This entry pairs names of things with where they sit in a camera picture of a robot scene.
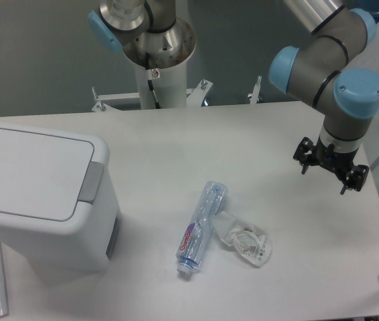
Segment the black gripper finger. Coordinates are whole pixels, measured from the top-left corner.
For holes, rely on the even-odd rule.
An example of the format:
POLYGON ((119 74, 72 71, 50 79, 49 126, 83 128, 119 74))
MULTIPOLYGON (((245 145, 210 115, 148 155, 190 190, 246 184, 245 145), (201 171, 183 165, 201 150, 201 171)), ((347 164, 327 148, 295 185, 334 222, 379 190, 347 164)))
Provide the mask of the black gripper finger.
POLYGON ((369 166, 355 165, 353 163, 344 164, 339 167, 339 180, 343 187, 340 194, 343 195, 347 190, 362 190, 369 173, 369 166))
POLYGON ((293 155, 293 160, 297 161, 301 165, 302 175, 307 172, 309 167, 314 167, 317 165, 317 157, 315 152, 316 146, 307 137, 304 137, 298 144, 293 155))

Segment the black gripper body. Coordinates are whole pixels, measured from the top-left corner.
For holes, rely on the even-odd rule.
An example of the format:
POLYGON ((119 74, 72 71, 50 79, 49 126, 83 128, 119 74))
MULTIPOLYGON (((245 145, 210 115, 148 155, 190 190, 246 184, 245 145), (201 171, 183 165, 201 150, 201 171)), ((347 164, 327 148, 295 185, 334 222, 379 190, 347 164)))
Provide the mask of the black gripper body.
POLYGON ((352 152, 336 152, 322 143, 319 137, 314 156, 320 167, 334 173, 339 179, 346 179, 354 172, 354 158, 357 151, 356 149, 352 152))

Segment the silver blue-capped robot arm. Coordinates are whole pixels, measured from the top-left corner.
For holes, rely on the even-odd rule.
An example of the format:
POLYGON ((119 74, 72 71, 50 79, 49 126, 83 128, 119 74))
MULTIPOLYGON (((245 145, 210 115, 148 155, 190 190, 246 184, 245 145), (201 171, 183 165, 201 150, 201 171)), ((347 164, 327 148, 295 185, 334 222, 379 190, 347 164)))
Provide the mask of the silver blue-capped robot arm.
POLYGON ((317 142, 305 137, 293 155, 302 171, 319 166, 342 182, 342 191, 361 191, 369 173, 354 164, 359 147, 379 110, 379 75, 348 64, 376 35, 374 18, 342 1, 286 1, 313 36, 305 49, 284 47, 269 68, 280 91, 324 115, 317 142))

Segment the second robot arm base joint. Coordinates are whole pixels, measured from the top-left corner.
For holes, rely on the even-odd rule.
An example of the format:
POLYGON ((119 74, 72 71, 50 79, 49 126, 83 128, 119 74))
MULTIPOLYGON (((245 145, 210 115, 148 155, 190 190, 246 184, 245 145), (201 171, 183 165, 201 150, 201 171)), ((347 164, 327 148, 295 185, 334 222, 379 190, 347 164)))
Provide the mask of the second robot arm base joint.
POLYGON ((175 1, 101 1, 88 14, 97 40, 116 52, 142 33, 163 33, 176 21, 175 1))

